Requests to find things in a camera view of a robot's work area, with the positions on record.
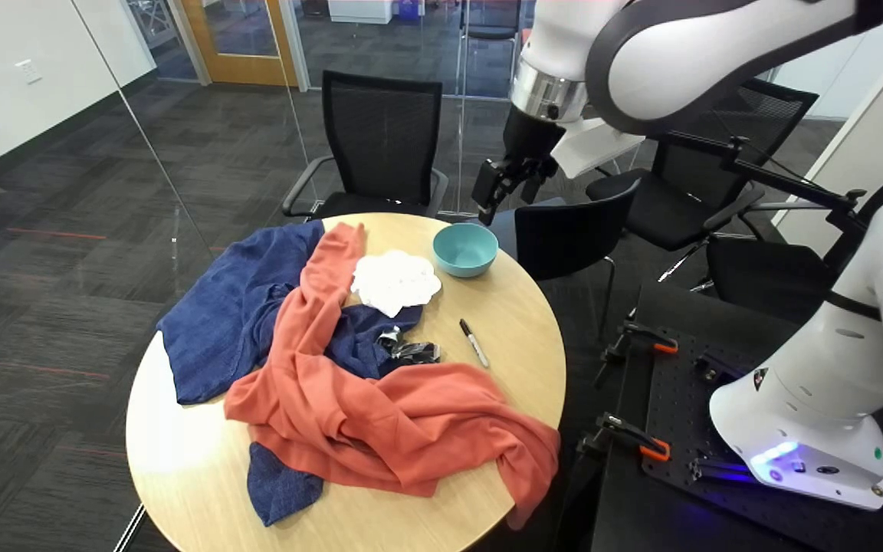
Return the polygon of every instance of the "door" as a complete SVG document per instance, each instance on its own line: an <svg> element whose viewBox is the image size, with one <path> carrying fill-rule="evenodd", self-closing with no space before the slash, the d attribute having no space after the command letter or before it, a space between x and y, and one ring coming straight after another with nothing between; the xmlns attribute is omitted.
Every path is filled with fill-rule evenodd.
<svg viewBox="0 0 883 552"><path fill-rule="evenodd" d="M293 87L281 0L181 0L212 83Z"/></svg>

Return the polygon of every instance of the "white wall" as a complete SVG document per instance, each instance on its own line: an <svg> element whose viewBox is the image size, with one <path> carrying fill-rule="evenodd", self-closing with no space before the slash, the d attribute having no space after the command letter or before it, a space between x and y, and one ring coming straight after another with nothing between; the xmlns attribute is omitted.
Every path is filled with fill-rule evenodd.
<svg viewBox="0 0 883 552"><path fill-rule="evenodd" d="M883 185L883 87L847 121L807 177L837 193L876 190ZM777 227L785 242L804 242L814 253L828 253L837 240L837 229L814 212L788 212L777 219Z"/></svg>
<svg viewBox="0 0 883 552"><path fill-rule="evenodd" d="M794 57L772 81L817 93L809 121L847 121L883 81L883 24Z"/></svg>
<svg viewBox="0 0 883 552"><path fill-rule="evenodd" d="M154 72L121 0L77 0L119 83ZM0 0L0 158L115 87L70 0Z"/></svg>

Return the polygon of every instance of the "wooden table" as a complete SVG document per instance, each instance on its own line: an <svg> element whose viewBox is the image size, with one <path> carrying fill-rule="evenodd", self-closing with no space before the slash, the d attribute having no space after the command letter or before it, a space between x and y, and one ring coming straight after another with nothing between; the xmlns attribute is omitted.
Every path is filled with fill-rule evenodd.
<svg viewBox="0 0 883 552"><path fill-rule="evenodd" d="M368 256L400 247L431 257L431 235L445 227L410 216L345 216L329 223L333 221L364 223ZM445 362L476 362L457 320L473 321L510 404L558 425L564 345L537 281L502 253L479 279L438 279L442 290L410 342L438 345ZM310 510L262 529L244 492L244 424L225 420L221 400L191 409L175 401L162 335L150 342L131 382L126 449L141 507L185 552L467 548L511 510L495 467L487 462L445 478L427 500L324 484Z"/></svg>

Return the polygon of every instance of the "blue bowl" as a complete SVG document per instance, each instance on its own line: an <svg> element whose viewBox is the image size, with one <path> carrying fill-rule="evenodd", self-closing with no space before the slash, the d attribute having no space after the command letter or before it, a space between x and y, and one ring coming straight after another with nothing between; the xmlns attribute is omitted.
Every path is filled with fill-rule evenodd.
<svg viewBox="0 0 883 552"><path fill-rule="evenodd" d="M500 242L487 227L467 221L438 229L431 247L442 273L468 279L482 275L495 260Z"/></svg>

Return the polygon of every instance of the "red cloth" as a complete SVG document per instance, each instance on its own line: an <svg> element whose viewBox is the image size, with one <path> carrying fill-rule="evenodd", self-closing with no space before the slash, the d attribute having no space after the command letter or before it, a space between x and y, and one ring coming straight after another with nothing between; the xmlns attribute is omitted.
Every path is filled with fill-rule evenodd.
<svg viewBox="0 0 883 552"><path fill-rule="evenodd" d="M363 227L333 227L317 246L275 315L261 370L225 400L230 420L286 467L336 484L431 493L438 478L495 460L520 529L558 470L558 432L514 414L473 364L397 367L363 379L323 355L348 293Z"/></svg>

